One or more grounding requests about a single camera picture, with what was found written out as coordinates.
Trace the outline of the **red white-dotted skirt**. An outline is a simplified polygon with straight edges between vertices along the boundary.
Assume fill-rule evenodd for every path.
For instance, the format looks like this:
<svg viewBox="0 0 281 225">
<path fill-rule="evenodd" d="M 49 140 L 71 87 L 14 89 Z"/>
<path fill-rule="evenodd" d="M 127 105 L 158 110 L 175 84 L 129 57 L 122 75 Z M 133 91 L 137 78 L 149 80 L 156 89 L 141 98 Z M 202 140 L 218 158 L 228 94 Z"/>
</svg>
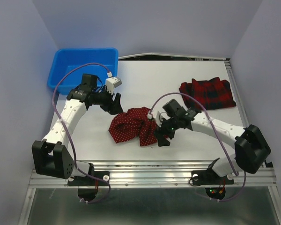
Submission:
<svg viewBox="0 0 281 225">
<path fill-rule="evenodd" d="M 139 138 L 141 147 L 157 143 L 154 136 L 157 124 L 148 119 L 149 108 L 131 108 L 127 112 L 119 113 L 111 121 L 108 129 L 115 143 Z"/>
</svg>

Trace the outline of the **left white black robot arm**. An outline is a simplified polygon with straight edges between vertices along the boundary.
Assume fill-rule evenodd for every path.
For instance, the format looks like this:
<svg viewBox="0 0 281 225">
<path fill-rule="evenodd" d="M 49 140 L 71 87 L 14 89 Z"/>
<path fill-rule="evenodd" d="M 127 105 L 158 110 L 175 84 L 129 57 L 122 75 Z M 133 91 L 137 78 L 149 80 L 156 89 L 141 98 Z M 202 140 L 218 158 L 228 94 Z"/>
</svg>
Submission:
<svg viewBox="0 0 281 225">
<path fill-rule="evenodd" d="M 74 146 L 72 134 L 91 106 L 98 105 L 110 115 L 122 113 L 121 94 L 114 92 L 122 81 L 111 73 L 107 75 L 99 89 L 98 76 L 83 74 L 81 84 L 69 92 L 62 112 L 56 112 L 58 119 L 51 130 L 41 141 L 34 141 L 32 154 L 37 174 L 61 179 L 78 177 L 85 185 L 95 180 L 93 164 L 77 161 L 76 153 L 70 154 L 67 148 Z"/>
</svg>

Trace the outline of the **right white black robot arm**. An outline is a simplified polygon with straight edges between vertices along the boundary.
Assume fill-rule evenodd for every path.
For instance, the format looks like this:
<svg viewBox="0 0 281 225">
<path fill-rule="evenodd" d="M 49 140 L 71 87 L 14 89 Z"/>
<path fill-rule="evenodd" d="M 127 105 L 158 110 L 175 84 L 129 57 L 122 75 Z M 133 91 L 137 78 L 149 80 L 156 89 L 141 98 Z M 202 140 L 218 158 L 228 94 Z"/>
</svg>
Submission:
<svg viewBox="0 0 281 225">
<path fill-rule="evenodd" d="M 217 185 L 223 180 L 232 184 L 232 174 L 246 172 L 255 174 L 271 149 L 261 130 L 255 125 L 248 127 L 235 126 L 221 120 L 208 117 L 204 112 L 195 108 L 185 109 L 176 100 L 172 99 L 163 106 L 168 118 L 159 112 L 150 111 L 149 120 L 157 124 L 154 136 L 158 146 L 169 146 L 178 129 L 188 129 L 216 138 L 232 147 L 234 153 L 225 158 L 215 159 L 205 170 L 192 172 L 190 184 Z"/>
</svg>

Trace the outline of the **red navy plaid skirt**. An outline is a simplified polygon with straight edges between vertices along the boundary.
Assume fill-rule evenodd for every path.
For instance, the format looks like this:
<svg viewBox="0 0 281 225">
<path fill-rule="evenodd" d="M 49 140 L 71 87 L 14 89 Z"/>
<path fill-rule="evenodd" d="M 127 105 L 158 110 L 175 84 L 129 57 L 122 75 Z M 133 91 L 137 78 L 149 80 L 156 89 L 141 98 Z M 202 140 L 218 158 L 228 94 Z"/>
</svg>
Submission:
<svg viewBox="0 0 281 225">
<path fill-rule="evenodd" d="M 206 110 L 217 110 L 236 106 L 230 83 L 227 80 L 221 80 L 219 77 L 203 81 L 192 79 L 191 83 L 183 82 L 179 87 L 179 92 L 193 97 Z"/>
</svg>

